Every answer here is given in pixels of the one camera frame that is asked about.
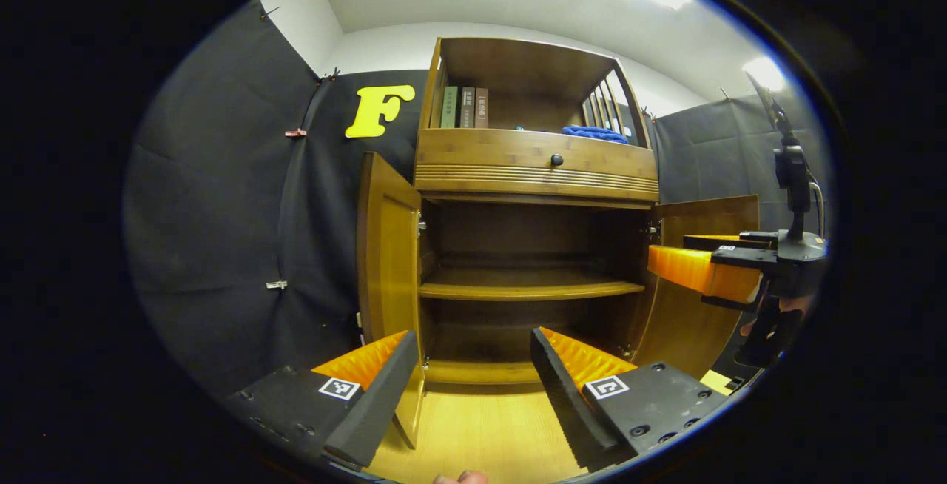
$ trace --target blue cloth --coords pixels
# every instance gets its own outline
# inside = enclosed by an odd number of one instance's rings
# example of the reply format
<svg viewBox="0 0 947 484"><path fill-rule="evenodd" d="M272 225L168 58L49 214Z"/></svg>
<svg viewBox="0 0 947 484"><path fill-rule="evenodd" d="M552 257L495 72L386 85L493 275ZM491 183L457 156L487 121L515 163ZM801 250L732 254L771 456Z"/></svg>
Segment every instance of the blue cloth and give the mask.
<svg viewBox="0 0 947 484"><path fill-rule="evenodd" d="M579 127L571 124L569 127L562 127L562 133L572 136L582 136L585 138L595 138L596 140L607 140L619 144L628 144L628 139L613 130L602 129L601 127Z"/></svg>

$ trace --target decorative grooves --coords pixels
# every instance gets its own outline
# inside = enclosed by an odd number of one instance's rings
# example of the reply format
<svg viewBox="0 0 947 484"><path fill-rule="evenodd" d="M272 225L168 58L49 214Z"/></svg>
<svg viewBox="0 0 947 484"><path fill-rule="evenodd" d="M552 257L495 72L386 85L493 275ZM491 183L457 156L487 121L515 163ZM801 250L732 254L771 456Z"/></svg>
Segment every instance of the decorative grooves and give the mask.
<svg viewBox="0 0 947 484"><path fill-rule="evenodd" d="M657 194L657 180L610 173L544 167L470 166L470 164L417 164L415 181L512 181L613 188Z"/></svg>

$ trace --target white ceiling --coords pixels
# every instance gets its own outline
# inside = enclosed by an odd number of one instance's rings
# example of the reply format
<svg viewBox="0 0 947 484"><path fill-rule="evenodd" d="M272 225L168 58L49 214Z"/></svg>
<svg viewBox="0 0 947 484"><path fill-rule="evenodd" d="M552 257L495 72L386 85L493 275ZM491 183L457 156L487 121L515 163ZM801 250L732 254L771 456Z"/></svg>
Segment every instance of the white ceiling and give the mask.
<svg viewBox="0 0 947 484"><path fill-rule="evenodd" d="M700 0L329 0L345 33L431 21L496 23L568 36L640 62L708 101L753 92L741 66L762 56Z"/></svg>

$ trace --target drawer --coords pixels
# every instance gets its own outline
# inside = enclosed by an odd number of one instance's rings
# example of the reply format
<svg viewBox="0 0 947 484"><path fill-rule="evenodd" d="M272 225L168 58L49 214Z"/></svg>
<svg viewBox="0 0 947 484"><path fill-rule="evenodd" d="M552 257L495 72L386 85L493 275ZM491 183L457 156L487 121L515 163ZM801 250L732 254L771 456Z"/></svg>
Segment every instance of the drawer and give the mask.
<svg viewBox="0 0 947 484"><path fill-rule="evenodd" d="M552 164L554 154L562 156L559 166ZM658 201L652 150L524 130L420 130L415 187Z"/></svg>

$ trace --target cable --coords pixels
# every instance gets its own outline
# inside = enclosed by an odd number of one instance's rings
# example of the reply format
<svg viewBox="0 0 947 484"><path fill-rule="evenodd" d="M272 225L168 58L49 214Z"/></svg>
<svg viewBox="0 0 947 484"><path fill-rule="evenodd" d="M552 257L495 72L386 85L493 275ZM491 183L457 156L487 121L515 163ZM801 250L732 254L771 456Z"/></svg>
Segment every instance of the cable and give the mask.
<svg viewBox="0 0 947 484"><path fill-rule="evenodd" d="M819 183L815 182L809 183L809 187L812 188L812 193L815 193L815 211L818 213L819 218L819 238L825 238L825 200L822 199L822 188L819 187Z"/></svg>

